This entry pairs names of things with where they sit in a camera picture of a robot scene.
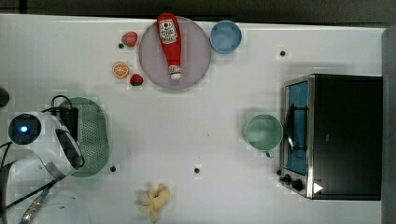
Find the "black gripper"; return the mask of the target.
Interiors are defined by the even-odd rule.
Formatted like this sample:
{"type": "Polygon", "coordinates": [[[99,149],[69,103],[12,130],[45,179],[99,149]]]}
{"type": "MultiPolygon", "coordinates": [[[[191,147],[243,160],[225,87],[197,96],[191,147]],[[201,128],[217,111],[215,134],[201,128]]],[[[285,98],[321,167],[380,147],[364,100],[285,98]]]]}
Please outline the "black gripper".
{"type": "Polygon", "coordinates": [[[72,137],[78,140],[78,109],[76,107],[66,108],[61,106],[59,108],[59,119],[72,137]]]}

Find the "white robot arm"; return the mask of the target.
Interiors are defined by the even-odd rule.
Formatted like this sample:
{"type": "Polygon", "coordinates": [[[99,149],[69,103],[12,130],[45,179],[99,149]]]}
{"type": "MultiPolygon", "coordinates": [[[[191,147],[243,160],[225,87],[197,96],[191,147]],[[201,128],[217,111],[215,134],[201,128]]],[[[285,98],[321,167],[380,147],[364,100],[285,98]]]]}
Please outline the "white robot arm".
{"type": "Polygon", "coordinates": [[[1,164],[1,224],[91,224],[80,197],[56,188],[84,165],[61,120],[45,112],[17,113],[7,122],[7,140],[30,153],[1,164]]]}

